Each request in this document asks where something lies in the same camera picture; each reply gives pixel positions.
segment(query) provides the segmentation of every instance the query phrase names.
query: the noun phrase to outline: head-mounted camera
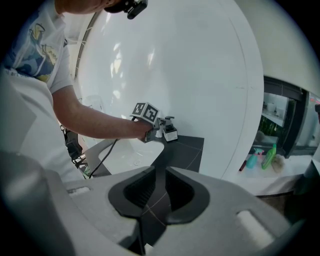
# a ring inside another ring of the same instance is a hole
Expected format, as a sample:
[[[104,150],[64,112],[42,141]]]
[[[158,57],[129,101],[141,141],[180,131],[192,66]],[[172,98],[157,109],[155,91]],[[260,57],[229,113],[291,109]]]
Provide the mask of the head-mounted camera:
[[[104,8],[108,13],[120,13],[125,12],[129,20],[134,19],[139,13],[141,13],[148,6],[148,0],[122,0],[114,6]]]

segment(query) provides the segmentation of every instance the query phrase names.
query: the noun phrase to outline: white sink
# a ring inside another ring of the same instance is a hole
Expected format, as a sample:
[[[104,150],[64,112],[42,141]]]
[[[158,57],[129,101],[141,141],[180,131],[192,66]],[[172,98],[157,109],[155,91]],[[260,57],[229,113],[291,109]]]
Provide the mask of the white sink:
[[[143,143],[137,138],[118,140],[110,155],[103,161],[111,174],[119,174],[144,166],[150,166],[164,149],[157,141]],[[102,160],[109,152],[111,145],[99,154]]]

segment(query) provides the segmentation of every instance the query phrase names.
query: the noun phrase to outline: green dish soap bottle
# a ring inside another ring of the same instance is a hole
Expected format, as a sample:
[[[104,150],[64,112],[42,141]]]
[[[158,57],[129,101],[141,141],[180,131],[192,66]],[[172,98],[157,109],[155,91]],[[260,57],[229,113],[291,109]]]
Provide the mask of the green dish soap bottle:
[[[271,164],[272,159],[275,157],[277,153],[277,145],[273,144],[272,148],[266,153],[265,158],[261,163],[262,169],[267,169],[267,167]]]

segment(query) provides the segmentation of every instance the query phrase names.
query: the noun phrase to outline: spray bottle nozzle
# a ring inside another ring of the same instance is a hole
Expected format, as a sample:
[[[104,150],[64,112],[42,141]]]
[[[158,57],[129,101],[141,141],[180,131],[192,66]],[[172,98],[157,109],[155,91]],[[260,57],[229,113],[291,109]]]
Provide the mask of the spray bottle nozzle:
[[[261,148],[254,148],[254,155],[258,156],[262,156],[262,153],[265,152],[264,150],[262,150]]]

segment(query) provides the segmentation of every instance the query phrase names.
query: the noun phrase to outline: black tiled countertop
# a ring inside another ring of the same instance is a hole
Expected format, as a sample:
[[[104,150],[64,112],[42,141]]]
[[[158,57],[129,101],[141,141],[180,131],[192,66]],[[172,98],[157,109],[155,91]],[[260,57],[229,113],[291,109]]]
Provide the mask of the black tiled countertop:
[[[155,141],[164,145],[163,151],[152,163],[156,169],[155,190],[147,202],[143,214],[142,231],[144,241],[153,246],[166,229],[165,217],[171,211],[170,199],[165,189],[166,167],[178,167],[199,172],[204,138],[179,135],[177,140],[167,142],[164,137],[155,138]],[[109,147],[113,140],[104,140],[88,149],[84,154],[90,170],[100,162],[99,154]],[[110,175],[102,164],[97,170],[97,176]]]

